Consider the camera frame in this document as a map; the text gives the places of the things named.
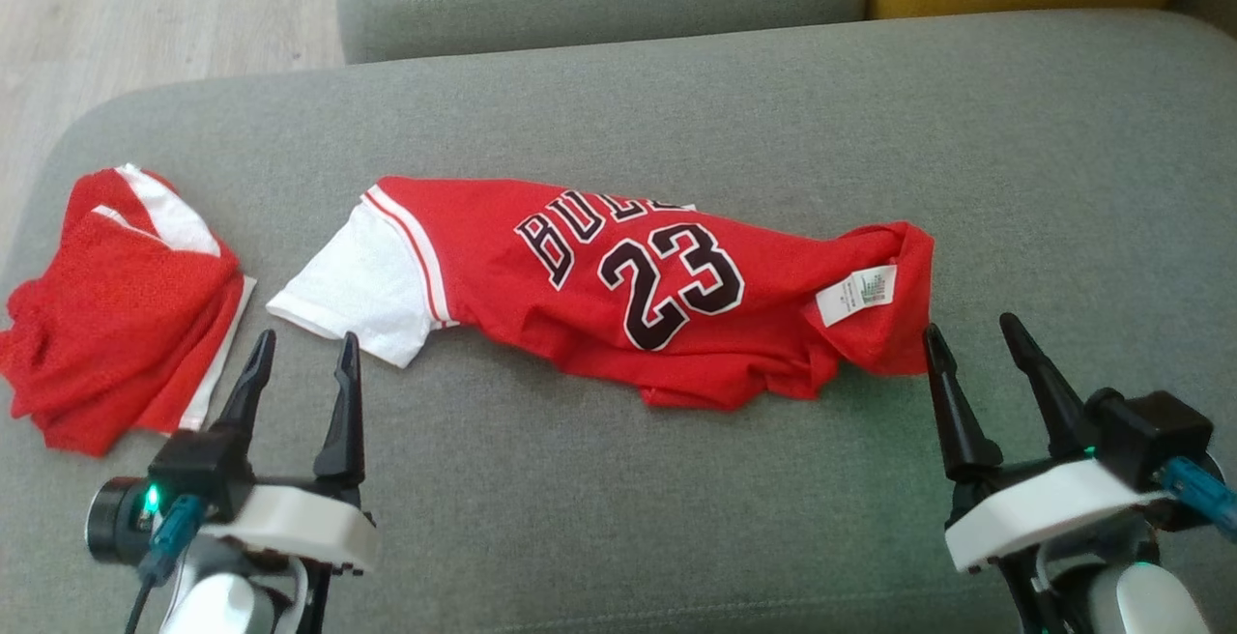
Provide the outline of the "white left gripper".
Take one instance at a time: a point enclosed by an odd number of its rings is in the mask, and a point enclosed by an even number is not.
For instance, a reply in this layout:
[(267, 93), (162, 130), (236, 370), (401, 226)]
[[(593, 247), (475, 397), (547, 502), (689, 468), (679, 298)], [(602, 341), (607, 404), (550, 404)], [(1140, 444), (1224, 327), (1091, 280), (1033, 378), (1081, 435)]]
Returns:
[[(254, 433), (260, 399), (273, 371), (273, 357), (275, 330), (263, 330), (226, 404), (212, 424), (212, 431)], [(313, 463), (318, 480), (336, 484), (362, 484), (365, 480), (360, 357), (359, 337), (348, 331), (334, 371), (336, 399), (332, 421)], [(199, 531), (212, 538), (233, 538), (247, 549), (362, 572), (371, 571), (379, 562), (379, 531), (361, 509), (296, 487), (257, 484), (231, 522), (207, 523)]]

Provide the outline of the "red Bulls 23 jersey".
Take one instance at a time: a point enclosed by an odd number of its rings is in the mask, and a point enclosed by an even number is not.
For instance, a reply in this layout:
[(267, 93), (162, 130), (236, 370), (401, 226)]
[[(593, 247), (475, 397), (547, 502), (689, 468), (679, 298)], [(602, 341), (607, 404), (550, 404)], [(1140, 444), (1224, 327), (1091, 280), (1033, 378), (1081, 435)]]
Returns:
[(925, 373), (933, 258), (908, 221), (818, 241), (690, 204), (387, 175), (267, 311), (397, 368), (468, 326), (649, 407), (734, 410), (814, 399), (844, 362)]

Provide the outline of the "red shorts with white trim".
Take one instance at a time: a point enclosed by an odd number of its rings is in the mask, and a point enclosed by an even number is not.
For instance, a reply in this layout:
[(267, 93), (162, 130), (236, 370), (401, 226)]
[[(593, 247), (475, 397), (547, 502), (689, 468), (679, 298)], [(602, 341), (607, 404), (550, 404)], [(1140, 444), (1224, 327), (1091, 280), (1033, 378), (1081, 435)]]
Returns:
[(80, 177), (49, 267), (6, 303), (14, 418), (96, 459), (134, 430), (198, 430), (255, 285), (163, 177), (132, 163)]

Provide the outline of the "large grey sofa chaise seat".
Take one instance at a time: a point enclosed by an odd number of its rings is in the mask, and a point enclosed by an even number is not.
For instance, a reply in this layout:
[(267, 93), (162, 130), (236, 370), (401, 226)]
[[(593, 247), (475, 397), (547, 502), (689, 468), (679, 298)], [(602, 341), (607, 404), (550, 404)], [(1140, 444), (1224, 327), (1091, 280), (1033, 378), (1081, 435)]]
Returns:
[[(517, 177), (830, 239), (935, 239), (933, 320), (1008, 462), (1047, 433), (998, 318), (1081, 395), (1170, 391), (1237, 483), (1237, 40), (1163, 12), (1028, 12), (350, 66), (147, 89), (80, 116), (0, 277), (42, 274), (78, 177), (181, 189), (257, 281), (216, 402), (278, 331), (251, 450), (308, 476), (339, 345), (270, 318), (381, 175)], [(362, 363), (362, 502), (383, 554), (327, 634), (995, 634), (960, 575), (923, 379), (662, 412), (477, 331)]]

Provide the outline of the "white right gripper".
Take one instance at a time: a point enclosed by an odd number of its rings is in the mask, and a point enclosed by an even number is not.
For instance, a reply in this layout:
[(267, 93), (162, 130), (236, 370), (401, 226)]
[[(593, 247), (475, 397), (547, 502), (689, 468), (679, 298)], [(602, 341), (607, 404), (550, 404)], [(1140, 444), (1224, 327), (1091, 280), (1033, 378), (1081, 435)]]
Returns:
[[(1077, 392), (1017, 314), (1001, 314), (1001, 331), (1016, 368), (1028, 379), (1047, 426), (1049, 457), (1063, 461), (1090, 456), (1097, 431)], [(964, 395), (957, 365), (941, 329), (927, 326), (923, 345), (946, 478), (972, 481), (998, 470), (1004, 462), (1002, 450), (987, 439)], [(1139, 492), (1096, 459), (1081, 459), (998, 489), (949, 526), (945, 543), (955, 571), (967, 572), (992, 559), (1004, 559), (1038, 543), (1091, 526), (1131, 507), (1169, 498), (1166, 489)]]

